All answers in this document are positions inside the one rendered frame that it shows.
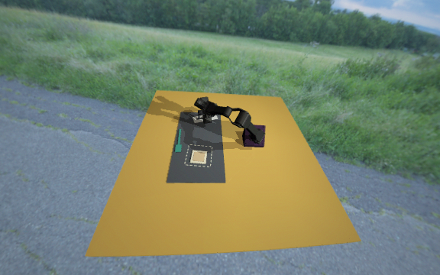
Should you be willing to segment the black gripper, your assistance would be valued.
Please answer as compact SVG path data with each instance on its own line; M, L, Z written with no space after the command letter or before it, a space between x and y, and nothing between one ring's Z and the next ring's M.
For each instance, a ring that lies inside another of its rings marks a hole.
M207 100L209 100L209 97L201 97L200 99L203 100L204 102L207 102ZM207 114L203 115L202 119L204 124L212 122L212 117L210 117Z

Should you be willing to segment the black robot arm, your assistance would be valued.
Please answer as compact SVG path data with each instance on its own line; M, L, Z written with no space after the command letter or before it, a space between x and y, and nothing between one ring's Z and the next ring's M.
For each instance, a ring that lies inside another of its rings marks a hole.
M264 135L266 134L263 130L259 128L257 129L251 123L251 116L249 115L249 112L245 111L244 109L231 108L229 106L218 106L217 103L210 102L208 100L207 102L204 102L199 97L195 101L194 106L200 108L204 114L207 114L209 116L223 115L226 118L229 118L232 111L240 111L237 118L235 119L235 123L232 122L230 118L229 120L233 125L239 128L246 129L250 133L249 137L251 137L251 141L253 141L255 144L260 144L264 138Z

